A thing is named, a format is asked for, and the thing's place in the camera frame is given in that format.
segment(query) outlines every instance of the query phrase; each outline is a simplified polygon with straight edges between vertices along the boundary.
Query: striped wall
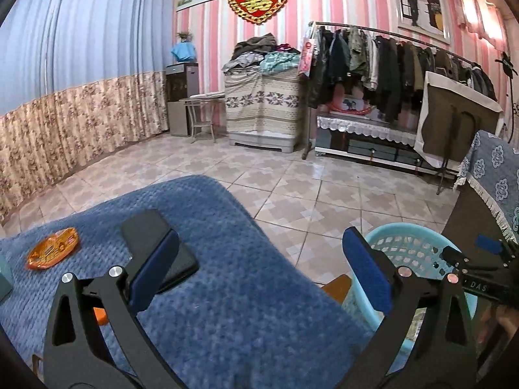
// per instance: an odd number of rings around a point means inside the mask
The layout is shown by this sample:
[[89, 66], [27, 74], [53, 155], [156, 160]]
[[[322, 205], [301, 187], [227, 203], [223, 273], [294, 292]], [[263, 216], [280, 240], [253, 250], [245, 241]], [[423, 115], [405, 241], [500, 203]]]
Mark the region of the striped wall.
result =
[[[476, 35], [452, 25], [453, 0], [447, 3], [449, 12], [444, 21], [451, 25], [451, 44], [444, 45], [445, 48], [481, 64], [505, 107], [507, 83], [500, 65], [494, 62], [499, 57], [497, 51], [486, 41], [478, 40]], [[201, 66], [200, 87], [204, 92], [211, 92], [224, 88], [220, 69], [232, 55], [235, 43], [271, 32], [279, 43], [299, 46], [301, 36], [312, 20], [398, 31], [396, 0], [288, 0], [274, 18], [259, 26], [235, 15], [227, 0], [213, 0], [176, 12], [173, 28], [175, 32], [189, 29], [193, 33]], [[433, 42], [416, 33], [402, 30], [400, 33]]]

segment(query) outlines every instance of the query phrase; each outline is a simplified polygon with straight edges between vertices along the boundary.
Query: person's hand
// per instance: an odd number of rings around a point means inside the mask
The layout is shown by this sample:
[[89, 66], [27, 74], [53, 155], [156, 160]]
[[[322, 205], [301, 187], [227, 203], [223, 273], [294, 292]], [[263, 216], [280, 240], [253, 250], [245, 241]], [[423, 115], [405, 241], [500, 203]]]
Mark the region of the person's hand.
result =
[[[492, 308], [489, 307], [481, 317], [483, 327], [477, 337], [478, 343], [483, 343], [486, 340], [489, 333], [489, 321], [491, 318]], [[505, 305], [500, 305], [495, 311], [495, 319], [497, 323], [505, 329], [508, 339], [511, 340], [519, 328], [519, 311]]]

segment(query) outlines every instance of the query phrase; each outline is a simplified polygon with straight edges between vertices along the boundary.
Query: plastic basket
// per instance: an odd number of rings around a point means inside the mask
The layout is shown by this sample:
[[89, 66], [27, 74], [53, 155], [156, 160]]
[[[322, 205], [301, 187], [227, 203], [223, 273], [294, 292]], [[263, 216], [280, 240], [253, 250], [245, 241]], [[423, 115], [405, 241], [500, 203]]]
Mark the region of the plastic basket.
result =
[[[412, 223], [390, 223], [374, 229], [366, 237], [368, 244], [375, 250], [386, 253], [395, 266], [408, 266], [419, 277], [442, 279], [452, 271], [447, 263], [440, 259], [440, 253], [446, 246], [459, 249], [443, 235]], [[362, 316], [369, 327], [376, 331], [382, 322], [382, 316], [375, 311], [362, 290], [359, 280], [353, 275], [351, 291]], [[474, 317], [477, 297], [465, 294], [470, 317]], [[414, 342], [405, 339], [401, 352], [410, 353]]]

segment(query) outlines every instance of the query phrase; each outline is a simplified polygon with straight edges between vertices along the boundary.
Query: blue curtain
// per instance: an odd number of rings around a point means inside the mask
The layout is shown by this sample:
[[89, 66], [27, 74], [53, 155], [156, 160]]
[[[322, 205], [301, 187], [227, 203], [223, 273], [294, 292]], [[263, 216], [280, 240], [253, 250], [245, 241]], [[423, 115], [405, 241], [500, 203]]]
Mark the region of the blue curtain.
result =
[[0, 27], [0, 115], [59, 90], [162, 71], [173, 0], [17, 0]]

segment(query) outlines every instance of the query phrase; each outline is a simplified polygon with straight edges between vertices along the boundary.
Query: ceramic tile floor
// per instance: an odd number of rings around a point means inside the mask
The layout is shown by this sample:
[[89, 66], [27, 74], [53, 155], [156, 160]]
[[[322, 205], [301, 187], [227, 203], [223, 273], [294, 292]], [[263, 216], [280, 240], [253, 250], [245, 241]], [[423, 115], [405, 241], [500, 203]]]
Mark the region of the ceramic tile floor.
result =
[[8, 236], [83, 211], [152, 183], [190, 174], [213, 177], [255, 218], [274, 246], [318, 284], [351, 269], [341, 236], [391, 222], [441, 232], [458, 194], [425, 178], [313, 152], [291, 154], [161, 135], [100, 160], [25, 204], [4, 225]]

